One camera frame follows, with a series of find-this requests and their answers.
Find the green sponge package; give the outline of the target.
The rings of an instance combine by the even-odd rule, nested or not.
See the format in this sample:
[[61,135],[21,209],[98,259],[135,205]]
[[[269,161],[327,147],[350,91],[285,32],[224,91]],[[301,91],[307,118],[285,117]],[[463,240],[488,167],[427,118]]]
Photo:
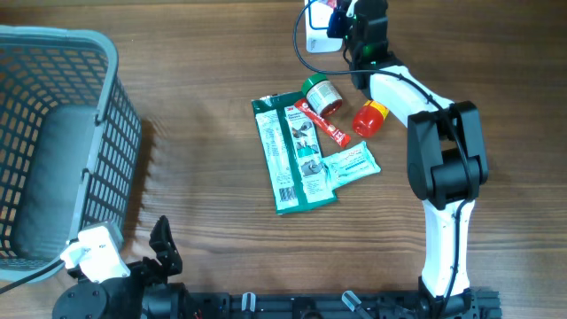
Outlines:
[[315,124],[295,106],[303,97],[292,92],[252,101],[278,215],[337,200],[328,184]]

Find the green lid jar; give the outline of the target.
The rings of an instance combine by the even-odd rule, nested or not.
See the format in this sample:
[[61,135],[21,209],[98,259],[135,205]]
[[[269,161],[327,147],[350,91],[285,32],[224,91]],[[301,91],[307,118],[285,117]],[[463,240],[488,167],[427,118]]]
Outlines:
[[336,112],[343,104],[343,98],[325,74],[309,76],[303,82],[301,91],[309,105],[322,117]]

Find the red tissue packet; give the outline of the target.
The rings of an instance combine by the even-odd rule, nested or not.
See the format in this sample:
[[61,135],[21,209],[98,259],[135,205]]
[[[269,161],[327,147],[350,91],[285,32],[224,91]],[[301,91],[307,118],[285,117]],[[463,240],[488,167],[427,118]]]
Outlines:
[[317,1],[329,6],[332,9],[337,7],[337,0],[317,0]]

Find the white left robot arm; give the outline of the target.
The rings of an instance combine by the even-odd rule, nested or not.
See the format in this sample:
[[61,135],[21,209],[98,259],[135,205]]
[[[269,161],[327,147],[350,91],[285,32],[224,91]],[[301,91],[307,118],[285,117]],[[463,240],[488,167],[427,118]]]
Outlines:
[[201,318],[202,312],[184,284],[168,279],[183,271],[168,218],[160,216],[149,240],[155,258],[125,263],[123,241],[111,222],[91,225],[62,252],[69,276],[77,284],[56,301],[54,318]]

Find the red candy bar wrapper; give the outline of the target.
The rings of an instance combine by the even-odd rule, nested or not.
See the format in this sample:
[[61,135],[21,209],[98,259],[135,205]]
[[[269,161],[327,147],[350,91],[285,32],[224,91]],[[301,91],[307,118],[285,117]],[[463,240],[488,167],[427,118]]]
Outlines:
[[294,106],[303,112],[309,120],[311,120],[318,128],[320,128],[327,136],[335,141],[340,147],[345,148],[351,141],[351,137],[339,128],[335,127],[329,121],[317,114],[308,104],[305,98],[298,100]]

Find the teal wet wipes pack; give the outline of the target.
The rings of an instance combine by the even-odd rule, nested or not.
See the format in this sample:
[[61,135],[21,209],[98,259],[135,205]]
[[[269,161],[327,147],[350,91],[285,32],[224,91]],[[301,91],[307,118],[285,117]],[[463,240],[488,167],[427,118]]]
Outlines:
[[327,184],[333,189],[381,172],[367,143],[357,145],[322,159],[327,172]]

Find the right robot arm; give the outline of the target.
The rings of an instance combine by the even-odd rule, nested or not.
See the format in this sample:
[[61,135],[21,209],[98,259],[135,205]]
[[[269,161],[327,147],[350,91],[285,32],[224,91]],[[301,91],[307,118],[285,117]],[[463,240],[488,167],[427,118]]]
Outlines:
[[479,112],[416,80],[388,49],[383,0],[340,1],[328,36],[343,39],[348,74],[365,96],[385,106],[408,130],[407,174],[425,213],[426,257],[415,318],[481,318],[466,270],[470,217],[488,177]]

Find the red sauce squeeze bottle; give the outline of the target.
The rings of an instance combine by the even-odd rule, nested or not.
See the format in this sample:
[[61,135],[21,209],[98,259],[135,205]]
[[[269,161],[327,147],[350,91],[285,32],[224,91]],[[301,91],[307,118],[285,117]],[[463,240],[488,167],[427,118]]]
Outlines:
[[389,113],[384,105],[368,100],[353,118],[353,131],[361,137],[373,137],[382,128]]

